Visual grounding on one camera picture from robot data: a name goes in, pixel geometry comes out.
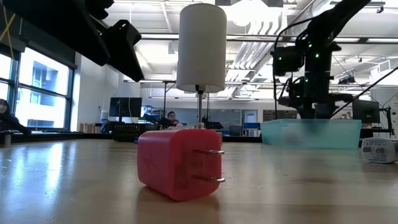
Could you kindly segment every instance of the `table surface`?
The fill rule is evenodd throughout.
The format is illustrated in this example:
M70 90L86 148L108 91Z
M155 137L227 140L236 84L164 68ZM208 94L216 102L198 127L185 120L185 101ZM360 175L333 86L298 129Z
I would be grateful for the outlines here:
M0 149L0 223L396 223L398 166L355 150L223 145L227 181L177 203L137 179L136 145L79 140Z

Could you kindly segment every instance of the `translucent storage bin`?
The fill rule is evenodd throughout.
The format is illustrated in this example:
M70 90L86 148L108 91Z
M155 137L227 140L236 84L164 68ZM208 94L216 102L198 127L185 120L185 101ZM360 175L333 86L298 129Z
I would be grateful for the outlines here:
M357 149L360 120L279 119L261 124L262 142L307 149Z

